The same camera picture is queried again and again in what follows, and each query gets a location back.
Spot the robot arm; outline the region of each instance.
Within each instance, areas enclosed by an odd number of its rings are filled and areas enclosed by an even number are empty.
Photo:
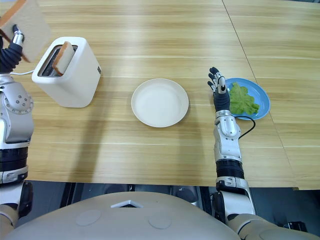
[[[238,139],[241,130],[230,112],[230,97],[223,75],[210,68],[208,85],[213,90],[215,105],[214,157],[216,189],[212,205],[215,218],[246,240],[316,240],[306,232],[278,227],[256,215],[248,182],[242,168]]]
[[[213,195],[215,217],[223,223],[238,214],[255,214],[248,182],[242,168],[238,139],[241,130],[230,112],[230,97],[226,79],[215,67],[210,68],[208,82],[213,90],[215,106],[214,158],[216,189]]]
[[[14,36],[2,49],[0,36],[0,238],[12,231],[32,208],[33,189],[28,176],[28,146],[34,131],[33,100],[10,72],[19,64],[24,35],[13,26]]]

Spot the black cable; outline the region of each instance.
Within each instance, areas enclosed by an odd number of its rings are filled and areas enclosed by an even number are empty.
[[[250,133],[250,132],[256,127],[256,122],[255,122],[255,120],[253,120],[253,119],[252,119],[251,117],[249,117],[249,116],[235,116],[234,118],[235,118],[235,119],[238,119],[238,118],[246,118],[246,119],[250,119],[250,120],[253,122],[253,126],[252,126],[248,131],[246,131],[244,134],[242,134],[242,135],[239,137],[239,139],[242,138],[244,135]]]

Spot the wooden table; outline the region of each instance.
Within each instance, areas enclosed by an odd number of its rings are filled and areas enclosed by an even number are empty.
[[[320,4],[223,0],[300,189],[320,189]]]
[[[206,82],[209,68],[215,66],[227,78],[241,77],[258,82],[271,98],[271,115],[258,120],[256,129],[240,140],[243,168],[250,186],[320,188],[319,176],[315,174],[319,171],[317,158],[320,154],[316,111],[319,105],[312,107],[306,102],[312,98],[313,103],[319,103],[320,84],[316,76],[319,72],[319,64],[316,64],[319,63],[319,42],[316,42],[319,14],[305,4],[290,2],[304,10],[300,14],[314,27],[310,29],[313,40],[299,38],[299,45],[283,43],[287,53],[299,48],[300,57],[312,59],[312,64],[303,65],[305,71],[302,72],[298,71],[296,58],[291,70],[292,62],[285,60],[282,65],[283,58],[271,57],[275,61],[272,65],[269,58],[254,55],[253,47],[257,54],[265,55],[269,45],[266,40],[260,42],[259,34],[253,39],[249,34],[265,28],[268,35],[274,28],[264,26],[263,20],[258,25],[258,17],[254,19],[256,25],[252,23],[253,29],[242,24],[242,19],[246,18],[237,16],[238,13],[242,11],[246,15],[250,10],[246,11],[246,2],[237,3],[233,5],[225,0],[39,1],[53,32],[51,40],[61,36],[86,38],[102,67],[103,76],[92,103],[79,109],[58,106],[31,81],[30,75],[15,77],[35,100],[29,179],[214,186],[215,111],[212,92]],[[277,13],[284,3],[272,1],[272,4]],[[264,6],[253,10],[257,9],[260,14],[273,14]],[[294,15],[283,18],[288,18],[292,24],[298,21]],[[283,21],[275,19],[273,23],[282,25]],[[294,25],[290,31],[308,32]],[[23,62],[16,71],[28,71],[36,64]],[[272,74],[271,66],[276,68]],[[152,128],[133,115],[133,91],[153,78],[171,79],[186,90],[190,107],[180,123]],[[287,88],[290,80],[295,84]],[[297,116],[297,111],[305,114]],[[239,120],[238,124],[243,131],[251,126],[248,121]],[[302,141],[307,144],[298,147]]]

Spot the white plate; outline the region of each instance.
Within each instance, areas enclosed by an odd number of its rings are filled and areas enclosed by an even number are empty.
[[[165,128],[178,123],[188,111],[189,99],[178,83],[156,78],[145,81],[132,95],[134,115],[144,124]]]

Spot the white toaster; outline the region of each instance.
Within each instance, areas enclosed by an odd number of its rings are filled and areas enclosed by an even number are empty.
[[[65,41],[72,44],[74,55],[62,76],[52,64]],[[83,37],[64,36],[54,40],[36,66],[32,81],[53,98],[60,106],[86,107],[94,97],[101,67]]]

